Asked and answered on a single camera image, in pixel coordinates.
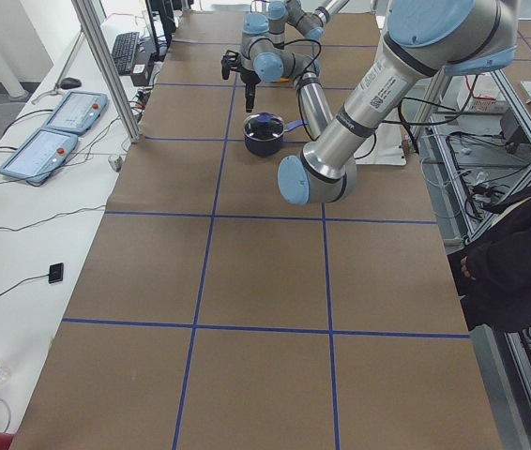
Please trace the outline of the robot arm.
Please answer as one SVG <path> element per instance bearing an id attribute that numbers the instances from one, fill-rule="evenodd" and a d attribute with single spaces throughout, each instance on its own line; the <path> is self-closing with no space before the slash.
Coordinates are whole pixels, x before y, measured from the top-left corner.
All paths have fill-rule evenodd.
<path id="1" fill-rule="evenodd" d="M 247 85 L 289 79 L 309 133 L 296 156 L 278 169 L 281 196 L 291 204 L 333 203 L 357 180 L 354 154 L 419 80 L 480 74 L 508 66 L 517 47 L 517 1 L 393 1 L 372 64 L 337 113 L 332 113 L 313 57 L 282 47 L 286 25 L 318 40 L 344 3 L 327 1 L 313 13 L 297 1 L 273 1 L 267 14 L 250 12 L 242 27 L 238 68 Z"/>
<path id="2" fill-rule="evenodd" d="M 314 12 L 303 9 L 296 0 L 266 1 L 267 12 L 249 12 L 243 20 L 242 33 L 248 38 L 267 38 L 273 46 L 283 49 L 286 44 L 285 29 L 289 25 L 305 39 L 319 41 L 325 26 L 348 3 L 347 0 L 329 0 Z"/>

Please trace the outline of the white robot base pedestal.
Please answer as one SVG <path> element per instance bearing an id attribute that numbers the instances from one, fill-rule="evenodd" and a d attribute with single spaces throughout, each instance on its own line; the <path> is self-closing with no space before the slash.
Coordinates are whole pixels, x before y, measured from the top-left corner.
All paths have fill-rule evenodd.
<path id="1" fill-rule="evenodd" d="M 406 158 L 402 149 L 402 129 L 383 124 L 361 144 L 354 153 L 357 164 L 404 166 Z"/>

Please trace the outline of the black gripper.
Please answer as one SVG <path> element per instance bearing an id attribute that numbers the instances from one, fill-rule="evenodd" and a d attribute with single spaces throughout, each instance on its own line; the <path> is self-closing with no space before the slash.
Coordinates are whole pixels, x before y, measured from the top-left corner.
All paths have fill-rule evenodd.
<path id="1" fill-rule="evenodd" d="M 245 86 L 245 111 L 252 112 L 255 102 L 255 87 L 261 82 L 260 77 L 253 70 L 240 68 L 241 81 Z"/>

